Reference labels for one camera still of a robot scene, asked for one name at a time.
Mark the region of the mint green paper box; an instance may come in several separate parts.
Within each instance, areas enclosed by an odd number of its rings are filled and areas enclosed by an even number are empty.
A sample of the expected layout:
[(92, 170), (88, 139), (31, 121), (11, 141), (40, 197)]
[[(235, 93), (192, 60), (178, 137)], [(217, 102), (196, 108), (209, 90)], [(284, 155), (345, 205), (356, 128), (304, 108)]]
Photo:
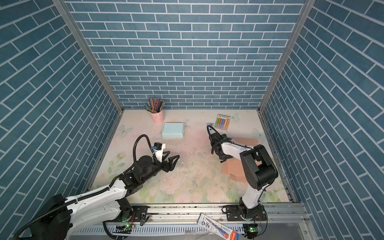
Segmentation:
[(184, 137), (185, 123), (166, 122), (163, 124), (162, 137), (166, 139), (177, 139)]

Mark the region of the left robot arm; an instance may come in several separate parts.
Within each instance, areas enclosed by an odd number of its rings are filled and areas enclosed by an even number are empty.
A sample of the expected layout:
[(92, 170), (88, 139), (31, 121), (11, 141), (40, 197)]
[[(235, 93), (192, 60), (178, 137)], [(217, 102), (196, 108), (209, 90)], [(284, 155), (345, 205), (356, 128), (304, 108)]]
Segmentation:
[(160, 143), (148, 144), (151, 155), (137, 158), (136, 148), (142, 138), (149, 139), (140, 135), (135, 141), (132, 165), (108, 185), (67, 198), (61, 194), (53, 196), (30, 222), (16, 231), (13, 239), (24, 239), (22, 234), (30, 230), (30, 240), (66, 240), (72, 233), (97, 223), (121, 218), (132, 220), (133, 208), (127, 197), (157, 173), (173, 171), (180, 158), (163, 151)]

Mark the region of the white red toothpaste box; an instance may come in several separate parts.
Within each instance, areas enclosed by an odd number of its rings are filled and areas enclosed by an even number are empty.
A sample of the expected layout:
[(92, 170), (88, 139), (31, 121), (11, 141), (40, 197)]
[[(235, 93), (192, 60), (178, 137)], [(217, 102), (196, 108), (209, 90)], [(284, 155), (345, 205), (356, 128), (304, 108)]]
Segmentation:
[(223, 238), (224, 240), (239, 240), (240, 235), (230, 228), (209, 218), (205, 214), (200, 214), (198, 224), (209, 232)]

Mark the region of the clear case of markers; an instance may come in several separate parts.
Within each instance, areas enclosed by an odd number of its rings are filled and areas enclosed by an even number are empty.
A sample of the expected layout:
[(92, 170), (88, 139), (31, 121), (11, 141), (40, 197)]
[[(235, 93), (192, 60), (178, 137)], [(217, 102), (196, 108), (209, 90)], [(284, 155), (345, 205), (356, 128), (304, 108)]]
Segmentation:
[(229, 128), (230, 120), (230, 116), (218, 114), (214, 127), (219, 130), (227, 131)]

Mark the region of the pink pencil cup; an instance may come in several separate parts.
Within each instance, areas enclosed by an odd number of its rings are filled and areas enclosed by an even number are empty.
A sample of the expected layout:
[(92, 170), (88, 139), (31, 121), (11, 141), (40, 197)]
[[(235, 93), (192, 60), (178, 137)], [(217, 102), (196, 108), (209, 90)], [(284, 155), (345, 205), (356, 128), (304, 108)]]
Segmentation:
[(151, 116), (152, 116), (153, 122), (155, 124), (160, 124), (160, 123), (163, 123), (165, 121), (164, 110), (161, 110), (158, 113), (151, 113)]

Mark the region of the bundle of coloured pencils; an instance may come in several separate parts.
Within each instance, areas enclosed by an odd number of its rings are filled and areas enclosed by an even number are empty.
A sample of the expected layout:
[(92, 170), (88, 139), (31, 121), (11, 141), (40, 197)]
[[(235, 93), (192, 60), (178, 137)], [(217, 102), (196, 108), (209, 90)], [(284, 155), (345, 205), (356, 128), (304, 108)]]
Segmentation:
[(144, 103), (144, 108), (152, 114), (160, 113), (164, 106), (165, 102), (161, 98), (149, 98), (149, 102)]

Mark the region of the left green circuit board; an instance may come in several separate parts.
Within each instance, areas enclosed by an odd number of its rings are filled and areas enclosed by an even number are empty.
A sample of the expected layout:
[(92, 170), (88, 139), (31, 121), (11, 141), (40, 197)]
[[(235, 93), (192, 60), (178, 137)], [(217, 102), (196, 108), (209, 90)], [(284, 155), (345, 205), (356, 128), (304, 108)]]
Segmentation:
[(132, 225), (116, 225), (114, 234), (130, 234), (134, 227)]

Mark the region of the green circuit board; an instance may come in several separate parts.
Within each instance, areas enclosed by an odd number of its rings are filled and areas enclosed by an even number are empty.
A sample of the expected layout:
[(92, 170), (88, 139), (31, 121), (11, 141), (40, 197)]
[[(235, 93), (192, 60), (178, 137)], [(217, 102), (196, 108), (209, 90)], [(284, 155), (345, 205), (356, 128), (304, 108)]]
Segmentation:
[(242, 234), (245, 238), (249, 240), (254, 240), (258, 234), (260, 226), (258, 224), (243, 224), (244, 233)]
[(130, 234), (134, 227), (132, 225), (116, 225), (114, 234)]

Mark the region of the right green circuit board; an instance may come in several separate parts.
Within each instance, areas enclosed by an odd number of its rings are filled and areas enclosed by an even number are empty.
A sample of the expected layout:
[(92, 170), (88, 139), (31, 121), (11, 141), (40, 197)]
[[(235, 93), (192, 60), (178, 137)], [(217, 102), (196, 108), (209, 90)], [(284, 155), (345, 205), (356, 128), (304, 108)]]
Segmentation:
[(254, 240), (258, 234), (260, 226), (258, 224), (243, 224), (244, 233), (242, 234), (245, 238), (249, 240)]

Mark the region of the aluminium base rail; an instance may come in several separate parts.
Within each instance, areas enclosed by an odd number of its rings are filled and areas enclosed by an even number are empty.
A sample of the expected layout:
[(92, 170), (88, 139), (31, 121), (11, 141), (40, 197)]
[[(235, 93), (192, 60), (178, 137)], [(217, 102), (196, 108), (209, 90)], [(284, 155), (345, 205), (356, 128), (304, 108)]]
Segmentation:
[[(236, 231), (242, 239), (246, 239), (243, 224), (258, 224), (260, 231), (255, 240), (315, 240), (315, 230), (303, 206), (298, 203), (267, 203), (262, 204), (267, 213), (266, 221), (244, 220), (239, 214), (226, 214), (226, 207), (235, 212), (236, 204), (149, 204), (134, 205), (134, 219), (126, 222), (112, 221), (105, 224), (97, 223), (80, 229), (71, 234), (75, 239), (106, 239), (106, 234), (132, 240), (136, 237), (188, 237), (202, 239), (210, 232), (198, 224), (200, 214), (205, 214), (218, 223)], [(116, 225), (132, 225), (130, 234), (113, 232)]]

